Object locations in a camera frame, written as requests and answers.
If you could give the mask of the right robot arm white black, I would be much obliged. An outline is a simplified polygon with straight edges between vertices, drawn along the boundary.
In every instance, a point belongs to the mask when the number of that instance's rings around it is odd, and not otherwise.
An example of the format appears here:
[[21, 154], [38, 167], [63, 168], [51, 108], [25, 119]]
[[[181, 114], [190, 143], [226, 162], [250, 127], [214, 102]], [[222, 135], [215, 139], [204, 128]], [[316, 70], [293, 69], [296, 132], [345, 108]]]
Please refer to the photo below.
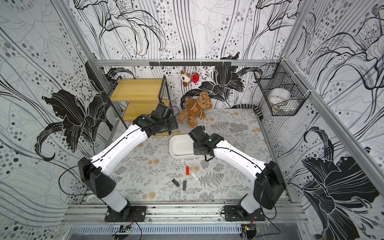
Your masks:
[[238, 203], [238, 215], [249, 216], [256, 210], [272, 210], [286, 186], [279, 165], [265, 163], [243, 153], [218, 134], [208, 135], [205, 127], [198, 126], [188, 133], [192, 139], [194, 154], [203, 155], [207, 162], [214, 157], [241, 171], [253, 184], [251, 191]]

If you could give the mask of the white square usb flash drive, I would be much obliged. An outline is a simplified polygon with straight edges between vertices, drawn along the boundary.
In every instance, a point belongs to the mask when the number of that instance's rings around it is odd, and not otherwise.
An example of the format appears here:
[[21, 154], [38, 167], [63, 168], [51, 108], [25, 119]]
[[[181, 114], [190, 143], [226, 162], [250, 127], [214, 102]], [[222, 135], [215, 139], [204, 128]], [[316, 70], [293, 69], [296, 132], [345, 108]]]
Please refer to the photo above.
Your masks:
[[199, 180], [199, 178], [197, 177], [197, 175], [196, 175], [194, 172], [192, 172], [191, 175], [192, 175], [192, 177], [193, 177], [193, 179], [194, 179], [195, 181], [198, 181], [198, 180]]

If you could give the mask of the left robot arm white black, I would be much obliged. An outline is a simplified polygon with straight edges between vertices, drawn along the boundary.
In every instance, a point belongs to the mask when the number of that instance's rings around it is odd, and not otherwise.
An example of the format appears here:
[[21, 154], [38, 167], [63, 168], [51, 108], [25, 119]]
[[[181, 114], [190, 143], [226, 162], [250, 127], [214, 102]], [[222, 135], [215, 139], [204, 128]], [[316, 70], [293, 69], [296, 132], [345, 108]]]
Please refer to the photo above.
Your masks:
[[110, 175], [119, 162], [136, 146], [156, 134], [178, 129], [173, 108], [159, 103], [148, 116], [142, 114], [133, 120], [128, 129], [113, 143], [91, 158], [78, 162], [82, 183], [111, 210], [127, 215], [130, 202], [117, 190]]

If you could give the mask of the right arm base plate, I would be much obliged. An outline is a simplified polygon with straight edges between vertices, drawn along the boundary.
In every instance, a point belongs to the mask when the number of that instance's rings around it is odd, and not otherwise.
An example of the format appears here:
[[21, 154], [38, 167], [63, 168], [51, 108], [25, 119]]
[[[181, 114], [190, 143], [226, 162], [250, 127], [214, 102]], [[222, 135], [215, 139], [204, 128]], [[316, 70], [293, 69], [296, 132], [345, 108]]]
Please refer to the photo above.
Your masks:
[[246, 212], [242, 207], [232, 205], [224, 206], [221, 214], [224, 215], [227, 222], [263, 222], [266, 219], [262, 214], [261, 209], [257, 209], [250, 214]]

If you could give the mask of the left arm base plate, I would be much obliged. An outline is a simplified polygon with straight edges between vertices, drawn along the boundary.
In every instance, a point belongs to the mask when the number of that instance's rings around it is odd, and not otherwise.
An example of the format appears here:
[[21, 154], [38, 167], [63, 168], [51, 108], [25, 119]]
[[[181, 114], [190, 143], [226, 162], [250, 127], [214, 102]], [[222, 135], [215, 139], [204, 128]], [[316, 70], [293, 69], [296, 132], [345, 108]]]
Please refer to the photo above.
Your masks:
[[120, 222], [137, 222], [145, 221], [147, 213], [146, 206], [128, 206], [122, 211], [116, 212], [112, 208], [107, 208], [105, 222], [107, 223], [120, 223]]

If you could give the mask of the black swivel usb flash drive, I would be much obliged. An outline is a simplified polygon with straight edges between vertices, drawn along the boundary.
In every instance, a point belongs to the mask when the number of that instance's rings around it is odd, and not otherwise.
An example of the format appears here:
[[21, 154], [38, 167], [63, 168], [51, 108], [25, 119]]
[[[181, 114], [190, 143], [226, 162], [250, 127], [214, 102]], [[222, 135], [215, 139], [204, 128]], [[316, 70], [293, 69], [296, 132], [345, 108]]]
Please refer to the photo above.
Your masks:
[[176, 186], [176, 187], [180, 187], [180, 184], [179, 184], [179, 182], [177, 181], [177, 180], [175, 180], [175, 179], [172, 179], [172, 183]]

